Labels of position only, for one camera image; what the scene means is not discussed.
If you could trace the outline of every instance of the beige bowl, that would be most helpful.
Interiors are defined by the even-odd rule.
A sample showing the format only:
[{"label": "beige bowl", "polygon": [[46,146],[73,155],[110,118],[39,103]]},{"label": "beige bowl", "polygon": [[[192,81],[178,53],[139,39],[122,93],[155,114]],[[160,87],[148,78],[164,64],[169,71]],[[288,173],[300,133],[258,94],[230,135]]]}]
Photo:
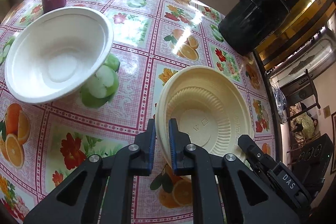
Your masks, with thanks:
[{"label": "beige bowl", "polygon": [[176,118],[179,131],[209,153],[245,154],[238,138],[254,138],[249,109],[237,87],[222,73],[205,66],[180,70],[165,84],[155,114],[157,140],[171,166],[168,121]]}]

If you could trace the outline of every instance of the picture frame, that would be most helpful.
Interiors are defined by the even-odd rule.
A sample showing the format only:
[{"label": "picture frame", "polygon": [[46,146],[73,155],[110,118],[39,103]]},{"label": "picture frame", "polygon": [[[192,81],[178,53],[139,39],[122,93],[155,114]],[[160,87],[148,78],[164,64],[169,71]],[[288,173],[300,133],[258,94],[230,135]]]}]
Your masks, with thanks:
[{"label": "picture frame", "polygon": [[[335,141],[336,141],[336,112],[331,114],[331,120],[332,120],[332,123],[333,123],[333,142],[335,144]],[[332,158],[332,162],[331,162],[330,174],[336,172],[336,156],[335,156],[335,153],[336,153],[336,148],[334,148],[333,158]]]}]

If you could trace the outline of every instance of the bowl rim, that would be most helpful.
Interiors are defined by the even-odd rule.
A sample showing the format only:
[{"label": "bowl rim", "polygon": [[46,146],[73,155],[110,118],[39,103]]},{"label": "bowl rim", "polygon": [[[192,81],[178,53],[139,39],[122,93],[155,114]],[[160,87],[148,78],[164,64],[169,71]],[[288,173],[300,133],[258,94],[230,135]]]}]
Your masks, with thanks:
[{"label": "bowl rim", "polygon": [[[88,16],[96,20],[103,27],[104,32],[105,32],[104,48],[101,51],[100,55],[98,56],[96,62],[83,75],[82,78],[72,83],[71,85],[62,88],[61,90],[56,91],[55,93],[48,94],[45,96],[38,96],[38,97],[26,97],[26,96],[22,96],[18,94],[16,92],[16,89],[14,88],[14,85],[13,85],[14,82],[13,82],[13,77],[12,77],[14,73],[12,64],[16,56],[15,50],[21,45],[24,38],[27,35],[29,35],[32,31],[34,31],[34,28],[36,28],[37,26],[57,16],[70,15],[70,14]],[[39,17],[38,19],[36,19],[35,21],[33,21],[25,29],[23,29],[23,31],[19,33],[19,35],[15,38],[13,44],[11,45],[11,48],[8,52],[8,55],[5,61],[5,81],[6,81],[8,90],[16,99],[18,99],[21,102],[25,102],[29,104],[44,104],[44,103],[59,99],[61,97],[64,97],[66,95],[69,95],[73,93],[75,90],[79,89],[86,82],[86,80],[89,77],[91,77],[94,73],[96,73],[96,71],[104,63],[105,59],[107,58],[108,54],[111,51],[111,48],[113,45],[113,38],[114,38],[114,33],[113,33],[113,27],[112,27],[111,22],[108,20],[108,18],[104,14],[92,8],[69,6],[69,7],[62,7],[62,8],[58,8],[50,12],[47,12],[41,17]]]},{"label": "bowl rim", "polygon": [[[251,138],[254,138],[254,129],[252,128],[252,123],[251,123],[251,116],[250,116],[250,111],[249,108],[246,104],[245,99],[243,98],[243,96],[241,95],[239,89],[236,87],[236,85],[225,75],[223,75],[222,73],[220,73],[219,71],[215,70],[214,68],[208,67],[208,66],[202,66],[202,65],[197,65],[197,66],[189,66],[186,68],[183,68],[182,70],[180,70],[178,73],[174,74],[168,81],[167,83],[164,85],[161,93],[160,93],[160,99],[159,102],[157,103],[157,108],[156,108],[156,112],[155,112],[155,128],[157,130],[157,141],[159,143],[159,146],[162,150],[162,154],[166,160],[166,162],[171,166],[171,158],[170,158],[170,146],[169,146],[169,136],[166,134],[165,132],[165,124],[163,121],[160,121],[162,119],[159,119],[160,115],[159,113],[165,113],[165,103],[166,103],[166,98],[167,98],[167,94],[171,88],[171,86],[173,85],[173,83],[175,82],[174,79],[176,79],[177,77],[181,77],[184,73],[189,72],[190,70],[193,69],[206,69],[206,70],[211,70],[213,72],[216,72],[217,74],[221,75],[224,77],[224,79],[226,79],[227,84],[229,86],[231,86],[231,88],[233,89],[233,92],[236,93],[237,95],[237,99],[238,101],[241,103],[242,105],[242,112],[244,115],[244,120],[247,124],[248,127],[248,131],[246,133],[241,133],[241,135],[243,134],[247,134],[249,135]],[[164,145],[162,142],[162,138],[165,138],[166,143],[168,144],[168,148],[169,151],[166,151],[167,149],[167,144]],[[244,162],[246,159],[246,156],[243,156],[243,160],[241,160],[242,162]],[[183,176],[184,179],[190,180],[190,176]]]}]

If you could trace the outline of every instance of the checkered pattern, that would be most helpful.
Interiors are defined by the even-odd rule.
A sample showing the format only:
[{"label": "checkered pattern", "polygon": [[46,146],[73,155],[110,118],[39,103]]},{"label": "checkered pattern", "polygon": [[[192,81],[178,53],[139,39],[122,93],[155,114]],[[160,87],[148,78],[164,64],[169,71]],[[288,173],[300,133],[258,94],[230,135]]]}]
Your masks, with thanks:
[{"label": "checkered pattern", "polygon": [[[190,65],[205,65],[215,69],[215,53],[211,49],[219,48],[227,52],[235,60],[241,76],[239,81],[234,81],[244,97],[251,113],[251,126],[256,130],[257,114],[253,106],[253,99],[260,100],[269,117],[269,130],[255,133],[255,141],[262,148],[271,150],[275,157],[275,139],[270,104],[265,93],[261,74],[252,57],[236,53],[225,41],[218,40],[211,25],[218,25],[223,18],[214,20],[202,14],[204,8],[201,3],[191,1],[189,6],[177,0],[146,0],[144,7],[132,8],[127,5],[128,0],[67,0],[67,6],[86,6],[104,13],[114,25],[122,27],[116,35],[112,52],[120,59],[121,65],[118,72],[120,85],[118,93],[112,103],[105,104],[98,110],[86,108],[79,100],[78,92],[52,103],[44,105],[22,104],[23,110],[31,121],[31,135],[28,142],[23,145],[25,163],[22,169],[15,169],[0,155],[0,173],[13,183],[22,198],[32,209],[46,195],[46,169],[48,147],[50,146],[51,127],[58,123],[69,126],[79,132],[87,132],[111,138],[121,142],[132,143],[134,136],[146,129],[149,118],[155,114],[155,103],[158,102],[163,81],[159,75],[164,68],[179,71]],[[22,5],[10,11],[8,17],[0,26],[0,47],[8,39],[21,32],[30,22],[42,14],[38,6],[41,0],[25,0]],[[172,20],[165,17],[169,7],[184,10],[187,16],[194,18],[195,27],[188,26],[181,20]],[[127,20],[136,17],[146,28],[142,29],[141,37],[132,36],[136,31],[135,26],[116,20],[116,15],[130,16]],[[198,41],[196,49],[199,60],[194,62],[173,54],[169,42],[164,37],[170,35],[174,29],[189,29],[190,34]],[[251,65],[259,77],[260,89],[256,89],[246,75],[246,65]],[[4,64],[0,67],[0,116],[4,116],[7,107],[17,100],[9,93],[4,80]],[[168,209],[158,201],[158,191],[151,191],[149,185],[162,171],[165,160],[162,152],[156,145],[155,162],[150,177],[134,177],[132,198],[132,223],[182,223],[192,220],[192,207]]]}]

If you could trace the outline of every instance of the table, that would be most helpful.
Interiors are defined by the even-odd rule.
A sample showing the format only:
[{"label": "table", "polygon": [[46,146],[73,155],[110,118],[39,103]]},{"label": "table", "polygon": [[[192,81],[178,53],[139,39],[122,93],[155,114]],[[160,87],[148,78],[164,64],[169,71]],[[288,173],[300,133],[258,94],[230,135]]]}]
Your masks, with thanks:
[{"label": "table", "polygon": [[[99,108],[86,107],[79,91],[28,105],[8,91],[3,58],[0,116],[6,114],[6,126],[1,122],[0,129],[6,129],[8,141],[0,136],[0,201],[16,220],[22,222],[89,155],[110,156],[133,143],[155,115],[164,84],[187,66],[213,67],[235,83],[250,109],[255,142],[275,157],[271,108],[256,60],[226,43],[217,28],[219,12],[197,0],[67,0],[67,6],[90,7],[109,18],[120,85],[113,100]],[[42,14],[41,0],[12,9],[0,25],[0,47]],[[186,42],[174,54],[182,34]],[[160,173],[168,175],[164,182]],[[189,182],[172,174],[156,143],[152,175],[134,177],[133,223],[192,223],[191,198]]]}]

